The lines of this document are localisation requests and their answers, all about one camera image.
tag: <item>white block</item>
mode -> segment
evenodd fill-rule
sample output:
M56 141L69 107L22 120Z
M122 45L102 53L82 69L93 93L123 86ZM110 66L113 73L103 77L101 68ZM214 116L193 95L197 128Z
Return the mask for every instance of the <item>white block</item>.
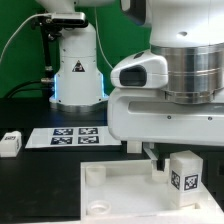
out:
M16 157L22 146L21 133L6 133L0 142L0 157Z
M178 208L198 202L202 166L203 160L191 151L170 155L168 191L171 202Z
M142 142L139 141L128 141L127 142L127 153L142 153Z

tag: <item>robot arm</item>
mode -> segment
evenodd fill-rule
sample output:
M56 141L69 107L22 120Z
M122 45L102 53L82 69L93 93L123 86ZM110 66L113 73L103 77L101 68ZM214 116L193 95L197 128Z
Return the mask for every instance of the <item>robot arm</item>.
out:
M96 31L75 7L104 6L114 0L36 0L50 14L41 25L48 39L59 41L60 69L54 76L51 107L66 112L89 112L103 106L103 75L97 69Z
M121 0L121 10L136 25L151 27L152 0Z
M98 7L114 2L114 0L36 0L48 12L72 13L74 7Z

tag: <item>white box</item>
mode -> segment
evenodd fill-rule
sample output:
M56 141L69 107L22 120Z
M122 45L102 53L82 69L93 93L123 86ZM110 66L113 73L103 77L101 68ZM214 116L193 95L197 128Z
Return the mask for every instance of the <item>white box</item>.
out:
M191 151L170 155L168 189L177 207L197 204L200 198L203 160Z
M86 168L92 165L106 168L106 179L97 187L86 183ZM168 181L156 181L152 169L151 160L82 163L81 223L224 223L222 210L203 184L197 207L180 210L170 200ZM88 212L90 205L94 215Z

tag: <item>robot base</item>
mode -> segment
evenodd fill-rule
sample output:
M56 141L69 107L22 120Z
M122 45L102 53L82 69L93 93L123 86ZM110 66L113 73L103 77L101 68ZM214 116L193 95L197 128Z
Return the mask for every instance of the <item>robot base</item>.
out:
M102 100L99 103L92 104L92 105L64 105L60 104L57 102L54 102L52 98L50 98L50 107L52 109L64 111L64 112L69 112L69 113L88 113L88 112L93 112L97 111L100 109L105 108L107 104L107 99Z

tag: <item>black table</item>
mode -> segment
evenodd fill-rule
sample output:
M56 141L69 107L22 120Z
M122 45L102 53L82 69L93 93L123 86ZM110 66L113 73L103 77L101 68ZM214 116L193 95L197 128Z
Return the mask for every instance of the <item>black table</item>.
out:
M16 158L0 158L0 223L80 219L80 163L144 159L122 146L25 150L33 128L106 126L106 108L75 115L51 110L43 99L0 100L0 137L18 130L23 148ZM192 150L204 159L203 183L224 209L224 148L159 144L159 151Z

